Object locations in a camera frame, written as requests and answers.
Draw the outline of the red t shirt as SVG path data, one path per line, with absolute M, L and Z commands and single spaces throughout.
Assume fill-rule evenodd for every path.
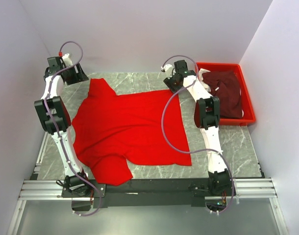
M 90 81 L 72 125 L 77 158 L 97 182 L 118 186 L 132 178 L 128 163 L 190 166 L 191 156 L 178 97 L 161 118 L 169 90 L 118 95 L 104 79 Z

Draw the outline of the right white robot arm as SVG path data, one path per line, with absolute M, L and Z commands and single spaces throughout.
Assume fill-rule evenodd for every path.
M 201 152 L 207 152 L 208 157 L 207 190 L 211 194 L 219 194 L 232 186 L 232 173 L 223 157 L 219 140 L 219 98 L 207 91 L 199 79 L 199 73 L 189 70 L 185 60 L 176 61 L 174 65 L 164 63 L 161 71 L 166 75 L 165 85 L 173 93 L 165 105 L 161 118 L 163 137 L 168 144 L 171 144 L 164 129 L 164 117 L 168 105 L 177 94 L 188 91 L 195 101 L 194 123 L 200 130 L 205 143 L 205 149 Z

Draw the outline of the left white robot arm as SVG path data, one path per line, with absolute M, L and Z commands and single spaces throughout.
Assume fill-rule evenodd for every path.
M 63 192 L 85 196 L 92 187 L 87 183 L 80 161 L 78 160 L 71 138 L 71 118 L 61 98 L 65 84 L 88 80 L 80 64 L 73 65 L 70 54 L 62 54 L 47 59 L 49 66 L 45 70 L 46 83 L 44 94 L 34 102 L 34 108 L 43 130 L 55 142 L 64 166 L 65 179 L 56 180 Z

